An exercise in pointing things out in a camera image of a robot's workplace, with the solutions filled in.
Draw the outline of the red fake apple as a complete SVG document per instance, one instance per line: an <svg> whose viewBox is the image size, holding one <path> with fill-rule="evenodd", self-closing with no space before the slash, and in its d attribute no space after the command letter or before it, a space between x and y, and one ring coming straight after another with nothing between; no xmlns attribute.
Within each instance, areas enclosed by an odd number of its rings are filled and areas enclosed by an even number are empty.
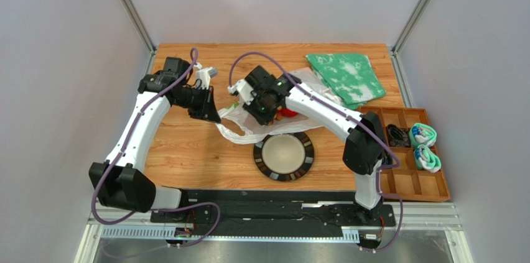
<svg viewBox="0 0 530 263"><path fill-rule="evenodd" d="M281 120L284 118L293 118L293 117L296 117L297 115L298 113L295 111L292 111L287 108L278 107L277 113L275 115L275 119Z"/></svg>

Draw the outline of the white plastic bag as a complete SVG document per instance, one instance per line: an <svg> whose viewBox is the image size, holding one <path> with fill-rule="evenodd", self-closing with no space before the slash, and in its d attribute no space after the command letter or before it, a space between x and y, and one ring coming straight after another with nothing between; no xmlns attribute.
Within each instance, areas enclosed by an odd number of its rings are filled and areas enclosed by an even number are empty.
<svg viewBox="0 0 530 263"><path fill-rule="evenodd" d="M313 72L311 68L292 70L290 74L308 85L311 92L318 93L339 106L342 105L340 97L328 88L321 80L320 75ZM219 110L218 114L222 121L233 122L242 131L241 134L238 134L224 124L217 124L216 127L220 134L230 142L240 145L255 144L262 141L268 135L304 132L322 126L319 122L305 117L296 111L282 108L274 116L272 123L267 126L262 126L252 115L243 109L243 105L239 102L235 102L231 106Z"/></svg>

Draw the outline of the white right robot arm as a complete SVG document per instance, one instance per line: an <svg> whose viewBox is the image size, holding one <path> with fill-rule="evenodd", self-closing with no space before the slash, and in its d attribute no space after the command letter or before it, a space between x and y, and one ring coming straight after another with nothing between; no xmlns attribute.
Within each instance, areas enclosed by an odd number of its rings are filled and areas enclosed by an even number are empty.
<svg viewBox="0 0 530 263"><path fill-rule="evenodd" d="M271 122L280 109L289 109L334 133L345 144L342 160L355 176L356 204L366 210L379 205L382 196L377 173L390 150L376 114L339 106L296 76L284 73L275 77L261 66L231 85L230 92L239 96L243 108L260 125Z"/></svg>

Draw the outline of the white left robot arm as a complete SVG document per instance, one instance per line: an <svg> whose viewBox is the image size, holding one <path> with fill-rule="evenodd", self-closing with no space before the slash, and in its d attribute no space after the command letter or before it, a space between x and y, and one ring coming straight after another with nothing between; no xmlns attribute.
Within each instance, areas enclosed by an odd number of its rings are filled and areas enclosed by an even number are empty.
<svg viewBox="0 0 530 263"><path fill-rule="evenodd" d="M140 213L183 205L182 189L158 186L144 175L147 155L172 106L186 109L192 119L220 123L210 85L217 74L215 67L168 57L163 69L140 80L134 111L119 141L104 162L89 169L96 201Z"/></svg>

